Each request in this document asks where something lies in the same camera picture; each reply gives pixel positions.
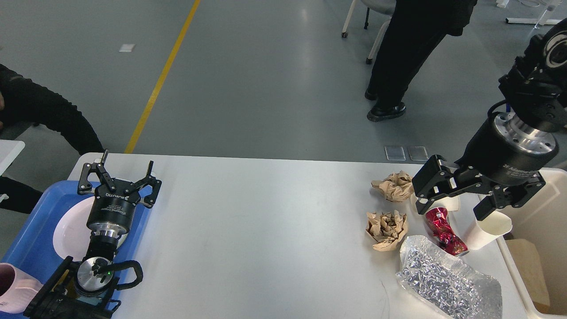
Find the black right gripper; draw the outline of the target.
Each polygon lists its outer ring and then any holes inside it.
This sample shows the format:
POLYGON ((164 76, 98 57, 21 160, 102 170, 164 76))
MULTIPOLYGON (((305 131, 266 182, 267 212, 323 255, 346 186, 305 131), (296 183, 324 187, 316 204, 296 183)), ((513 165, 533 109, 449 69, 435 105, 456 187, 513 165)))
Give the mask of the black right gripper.
POLYGON ((485 196, 474 207, 478 221, 507 206, 520 208, 546 185, 537 171, 558 153, 552 133, 531 127, 514 112, 494 112, 456 163, 435 154, 413 176, 417 214, 464 193, 485 196))

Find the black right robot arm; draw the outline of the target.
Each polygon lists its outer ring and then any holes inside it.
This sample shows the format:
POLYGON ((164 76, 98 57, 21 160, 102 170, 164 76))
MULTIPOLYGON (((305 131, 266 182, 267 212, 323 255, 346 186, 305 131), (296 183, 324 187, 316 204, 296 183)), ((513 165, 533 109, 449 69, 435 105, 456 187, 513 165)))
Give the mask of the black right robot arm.
POLYGON ((416 210, 463 193, 484 195, 476 220, 524 206, 544 185, 540 169, 559 152, 554 133, 566 125, 566 20, 534 35, 499 79, 504 100, 493 105, 454 166, 431 156, 412 179, 416 210))

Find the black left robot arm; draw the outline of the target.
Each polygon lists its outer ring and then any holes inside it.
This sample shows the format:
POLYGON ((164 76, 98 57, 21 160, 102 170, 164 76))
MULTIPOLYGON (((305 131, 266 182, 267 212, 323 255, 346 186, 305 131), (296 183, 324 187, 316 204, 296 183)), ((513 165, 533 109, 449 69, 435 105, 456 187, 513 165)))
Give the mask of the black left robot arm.
POLYGON ((79 262, 68 256, 31 299, 23 315, 31 319, 109 319, 121 305, 116 291, 131 289, 143 280, 139 262, 116 262, 119 240, 130 232, 138 206, 152 208, 162 182, 146 175, 135 182, 111 177, 105 169, 108 151, 99 162, 86 163, 78 181, 79 195, 92 194, 86 221, 89 246, 79 262))

